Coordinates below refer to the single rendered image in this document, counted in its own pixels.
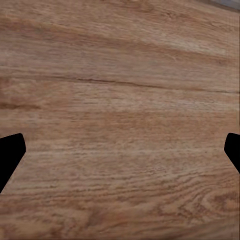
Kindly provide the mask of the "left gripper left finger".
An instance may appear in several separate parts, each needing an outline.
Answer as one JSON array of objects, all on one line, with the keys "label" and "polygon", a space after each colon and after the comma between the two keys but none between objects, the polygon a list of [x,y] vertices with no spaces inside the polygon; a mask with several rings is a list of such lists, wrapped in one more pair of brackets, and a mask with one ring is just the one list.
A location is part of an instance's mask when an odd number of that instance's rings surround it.
[{"label": "left gripper left finger", "polygon": [[26,152],[22,133],[0,138],[0,193]]}]

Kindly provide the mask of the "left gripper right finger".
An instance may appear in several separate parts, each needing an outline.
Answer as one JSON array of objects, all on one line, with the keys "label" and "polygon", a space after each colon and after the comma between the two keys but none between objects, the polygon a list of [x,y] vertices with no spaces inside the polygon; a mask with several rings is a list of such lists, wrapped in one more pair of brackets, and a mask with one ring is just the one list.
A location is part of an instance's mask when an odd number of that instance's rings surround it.
[{"label": "left gripper right finger", "polygon": [[228,133],[224,151],[240,173],[240,135]]}]

